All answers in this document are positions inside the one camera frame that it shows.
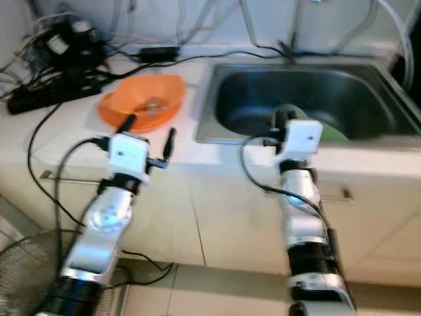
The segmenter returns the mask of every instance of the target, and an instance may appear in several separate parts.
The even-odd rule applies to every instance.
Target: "stainless steel sink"
[[[351,141],[421,131],[408,104],[373,66],[219,64],[207,90],[197,140],[239,143],[267,131],[273,110],[286,103]]]

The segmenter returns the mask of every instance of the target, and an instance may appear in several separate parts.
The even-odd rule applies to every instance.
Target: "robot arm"
[[[103,139],[111,177],[102,181],[99,195],[86,211],[86,227],[71,247],[37,316],[93,315],[109,284],[139,187],[149,182],[151,167],[166,168],[175,135],[171,129],[164,159],[151,159],[148,139],[126,131],[135,119],[135,115],[129,116],[113,137]]]
[[[281,193],[279,202],[291,270],[288,287],[294,301],[289,314],[355,315],[335,231],[323,214],[315,170],[310,168],[322,125],[315,120],[296,120],[294,113],[285,115],[280,111],[274,113],[272,124],[270,139],[264,144],[276,147],[275,165],[280,171],[281,190],[272,191]]]

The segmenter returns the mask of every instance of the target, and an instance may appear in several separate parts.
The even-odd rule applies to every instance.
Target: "white cabinet door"
[[[189,183],[208,267],[286,273],[275,196],[250,184],[238,168],[191,174]]]
[[[382,259],[419,262],[421,273],[421,197],[408,222],[399,227],[372,254]]]
[[[421,286],[421,203],[353,274],[393,285]]]
[[[274,196],[250,184],[236,168],[191,175],[189,181],[209,267],[288,271],[282,212]],[[348,271],[413,210],[414,194],[421,189],[416,181],[346,174],[321,174],[319,183]],[[342,188],[351,197],[345,199]]]
[[[349,190],[355,204],[346,200],[325,202],[324,208],[337,230],[343,264],[349,270],[372,253],[420,205],[421,181],[365,175],[320,176],[322,196],[340,197],[342,188]]]
[[[44,170],[55,168],[36,165],[39,176]],[[105,169],[68,167],[63,178],[95,180],[107,174]],[[45,229],[54,228],[53,203],[36,188],[24,165],[1,168],[2,195]],[[49,192],[53,181],[40,180]],[[60,200],[77,219],[96,194],[97,185],[61,183]],[[203,255],[186,176],[171,169],[154,169],[149,186],[139,191],[133,221],[127,229],[125,249],[144,253],[155,260],[203,265]],[[74,224],[62,214],[64,228]]]
[[[68,175],[86,179],[89,171],[84,169],[71,168]],[[100,174],[99,171],[90,171],[89,178],[100,178]],[[95,190],[96,186],[62,184],[62,201],[68,207],[82,211]],[[203,265],[194,208],[184,174],[171,167],[164,171],[152,170],[150,184],[139,189],[123,246],[158,261]]]

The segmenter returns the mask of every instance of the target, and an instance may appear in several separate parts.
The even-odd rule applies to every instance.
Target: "green object in sink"
[[[305,112],[296,105],[285,104],[281,105],[280,108],[282,111],[290,112],[294,111],[297,115],[298,120],[308,120],[311,119]],[[321,142],[348,142],[348,138],[343,135],[339,130],[326,124],[325,122],[319,121],[323,126],[322,137],[320,138]]]

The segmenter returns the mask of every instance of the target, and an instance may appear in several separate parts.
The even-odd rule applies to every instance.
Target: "white wall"
[[[38,0],[45,13],[54,11],[57,0]],[[136,34],[153,38],[167,38],[176,31],[178,1],[187,7],[185,28],[193,25],[205,0],[137,0]],[[237,0],[219,0],[222,10]],[[99,29],[109,30],[114,0],[67,0],[75,11],[84,13]],[[129,0],[121,0],[122,8],[118,31],[127,29],[126,10]],[[369,0],[326,0],[311,3],[304,1],[303,25],[299,45],[308,50],[328,50],[351,28],[364,19]],[[416,12],[418,0],[389,0],[409,24]],[[291,29],[295,0],[248,0],[256,34],[261,42],[274,45],[277,39],[286,40]],[[206,25],[212,24],[213,13]],[[205,32],[197,36],[198,42]],[[397,33],[387,14],[380,9],[372,27],[356,39],[349,51],[390,50],[397,42]],[[239,8],[230,19],[214,33],[209,44],[249,45],[247,33]]]
[[[7,62],[24,36],[29,34],[31,16],[26,0],[1,0],[0,4],[0,65]]]

